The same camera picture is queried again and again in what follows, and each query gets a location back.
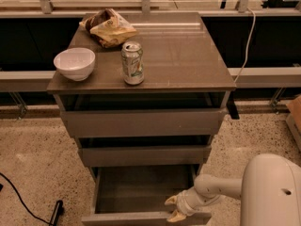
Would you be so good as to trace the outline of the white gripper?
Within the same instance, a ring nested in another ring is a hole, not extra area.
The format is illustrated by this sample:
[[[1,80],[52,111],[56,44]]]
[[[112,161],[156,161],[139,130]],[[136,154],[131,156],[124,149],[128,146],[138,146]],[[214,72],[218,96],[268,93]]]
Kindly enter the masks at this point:
[[[177,196],[171,196],[165,201],[165,205],[176,205],[170,216],[166,219],[168,222],[179,222],[185,220],[186,217],[192,216],[201,211],[202,207],[208,206],[213,198],[200,195],[191,187],[180,192]]]

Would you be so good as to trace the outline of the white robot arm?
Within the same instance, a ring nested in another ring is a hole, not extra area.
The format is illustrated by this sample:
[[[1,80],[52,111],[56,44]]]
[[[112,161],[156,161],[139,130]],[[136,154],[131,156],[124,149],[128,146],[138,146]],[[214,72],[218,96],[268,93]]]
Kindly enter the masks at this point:
[[[240,226],[301,226],[301,168],[270,153],[253,157],[240,179],[198,175],[192,187],[165,201],[175,207],[167,220],[182,221],[225,197],[241,202]]]

